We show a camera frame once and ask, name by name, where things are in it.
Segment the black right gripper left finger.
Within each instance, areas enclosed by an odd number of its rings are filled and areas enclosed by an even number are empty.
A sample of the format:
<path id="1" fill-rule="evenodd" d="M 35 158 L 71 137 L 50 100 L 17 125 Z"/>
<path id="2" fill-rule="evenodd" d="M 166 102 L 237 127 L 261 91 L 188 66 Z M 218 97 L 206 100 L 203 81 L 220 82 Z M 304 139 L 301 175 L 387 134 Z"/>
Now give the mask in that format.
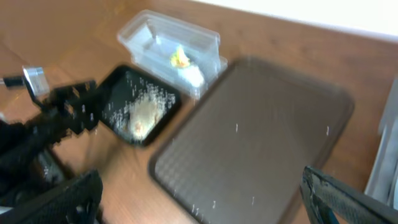
<path id="1" fill-rule="evenodd" d="M 103 183 L 91 170 L 1 214 L 1 223 L 95 223 Z"/>

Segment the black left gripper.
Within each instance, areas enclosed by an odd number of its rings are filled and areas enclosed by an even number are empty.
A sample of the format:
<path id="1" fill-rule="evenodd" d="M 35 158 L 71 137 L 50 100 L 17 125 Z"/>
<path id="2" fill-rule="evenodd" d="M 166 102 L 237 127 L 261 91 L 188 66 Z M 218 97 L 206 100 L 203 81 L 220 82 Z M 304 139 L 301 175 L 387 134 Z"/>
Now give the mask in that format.
<path id="1" fill-rule="evenodd" d="M 54 137 L 67 130 L 80 134 L 95 129 L 102 100 L 94 80 L 54 88 L 43 100 L 40 133 Z"/>

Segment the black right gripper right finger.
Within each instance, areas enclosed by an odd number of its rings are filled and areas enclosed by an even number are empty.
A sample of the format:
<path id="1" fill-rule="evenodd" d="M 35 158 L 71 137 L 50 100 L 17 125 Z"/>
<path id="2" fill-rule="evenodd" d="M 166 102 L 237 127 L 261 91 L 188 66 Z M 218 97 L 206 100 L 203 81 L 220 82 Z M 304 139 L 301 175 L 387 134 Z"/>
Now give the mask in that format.
<path id="1" fill-rule="evenodd" d="M 397 210 L 368 197 L 322 171 L 306 166 L 300 192 L 310 223 L 397 224 Z"/>

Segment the green yellow snack wrapper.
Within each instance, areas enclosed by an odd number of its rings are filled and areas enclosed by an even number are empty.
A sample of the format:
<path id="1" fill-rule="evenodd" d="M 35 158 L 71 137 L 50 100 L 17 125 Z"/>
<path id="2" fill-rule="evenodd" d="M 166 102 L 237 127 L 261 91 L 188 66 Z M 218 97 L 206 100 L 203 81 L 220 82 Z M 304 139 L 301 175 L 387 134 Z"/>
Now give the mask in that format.
<path id="1" fill-rule="evenodd" d="M 186 56 L 183 47 L 180 45 L 170 57 L 170 64 L 177 68 L 186 68 L 191 65 L 190 59 Z"/>

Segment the white tissue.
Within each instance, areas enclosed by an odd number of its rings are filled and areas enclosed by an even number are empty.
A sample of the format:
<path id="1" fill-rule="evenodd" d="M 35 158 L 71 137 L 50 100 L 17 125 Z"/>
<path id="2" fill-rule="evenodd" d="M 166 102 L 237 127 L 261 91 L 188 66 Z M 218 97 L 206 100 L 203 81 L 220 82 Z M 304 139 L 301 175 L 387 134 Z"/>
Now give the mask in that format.
<path id="1" fill-rule="evenodd" d="M 203 73 L 197 65 L 191 65 L 184 68 L 182 70 L 182 77 L 184 77 L 184 79 L 186 79 L 186 81 L 195 88 L 201 87 L 205 82 Z"/>

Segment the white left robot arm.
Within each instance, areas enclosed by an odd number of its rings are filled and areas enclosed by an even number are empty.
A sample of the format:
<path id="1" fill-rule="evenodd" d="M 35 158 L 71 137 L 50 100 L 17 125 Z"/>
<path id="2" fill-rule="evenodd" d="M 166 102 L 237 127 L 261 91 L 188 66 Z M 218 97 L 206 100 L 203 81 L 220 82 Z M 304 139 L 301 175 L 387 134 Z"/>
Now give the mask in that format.
<path id="1" fill-rule="evenodd" d="M 12 191 L 27 182 L 29 166 L 46 148 L 69 136 L 94 129 L 110 90 L 94 80 L 61 86 L 40 101 L 24 81 L 40 113 L 22 123 L 1 121 L 1 205 L 11 205 Z"/>

